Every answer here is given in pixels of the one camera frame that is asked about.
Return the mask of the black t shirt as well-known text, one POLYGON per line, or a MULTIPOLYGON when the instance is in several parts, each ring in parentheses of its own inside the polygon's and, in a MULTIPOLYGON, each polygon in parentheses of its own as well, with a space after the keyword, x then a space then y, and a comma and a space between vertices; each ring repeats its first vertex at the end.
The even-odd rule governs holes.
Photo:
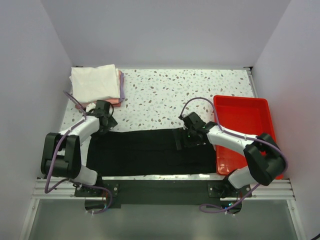
POLYGON ((187 175, 216 172, 212 145, 177 148, 175 129, 109 131, 92 137, 86 166, 103 177, 187 175))

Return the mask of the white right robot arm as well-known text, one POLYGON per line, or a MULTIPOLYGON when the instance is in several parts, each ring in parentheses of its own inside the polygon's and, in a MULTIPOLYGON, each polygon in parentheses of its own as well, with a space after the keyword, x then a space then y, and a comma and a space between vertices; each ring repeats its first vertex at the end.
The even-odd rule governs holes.
POLYGON ((271 135, 247 135, 230 130, 218 122, 204 122, 191 112, 181 114, 184 123, 182 146, 191 148, 199 145, 224 147, 244 156, 246 166, 229 173, 223 183, 223 192, 235 196, 242 187, 250 184, 268 186, 287 169, 287 160, 271 135))

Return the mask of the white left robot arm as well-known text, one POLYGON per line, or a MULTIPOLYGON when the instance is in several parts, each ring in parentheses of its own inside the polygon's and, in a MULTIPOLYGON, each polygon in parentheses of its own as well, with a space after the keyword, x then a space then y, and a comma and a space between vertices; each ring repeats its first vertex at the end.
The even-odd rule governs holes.
POLYGON ((74 125, 46 135, 40 170, 48 183, 51 177, 61 177, 86 185, 86 191, 92 196, 103 192, 104 184, 98 180, 98 173, 82 164, 81 144, 91 136, 103 136, 112 130, 118 124, 113 114, 111 103, 98 100, 74 125))

